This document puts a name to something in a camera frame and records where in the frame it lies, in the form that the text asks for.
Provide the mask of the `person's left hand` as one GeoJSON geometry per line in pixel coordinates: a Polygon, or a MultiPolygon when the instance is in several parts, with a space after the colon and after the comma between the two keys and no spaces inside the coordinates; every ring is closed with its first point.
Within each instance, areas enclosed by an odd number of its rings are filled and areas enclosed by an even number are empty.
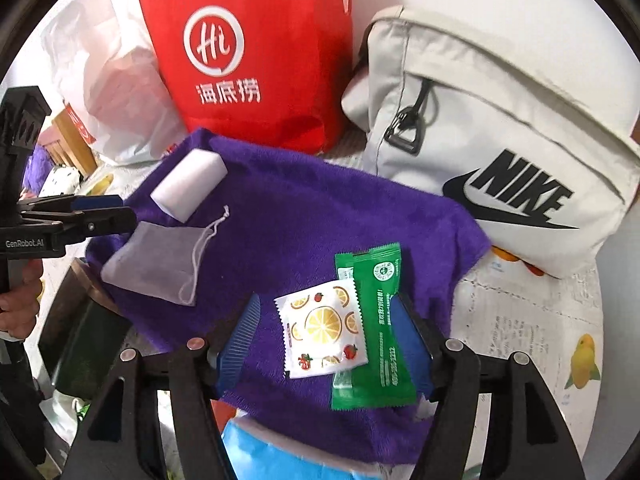
{"type": "Polygon", "coordinates": [[[40,311],[42,274],[42,261],[29,260],[24,266],[21,284],[1,295],[2,332],[18,340],[24,340],[32,333],[40,311]]]}

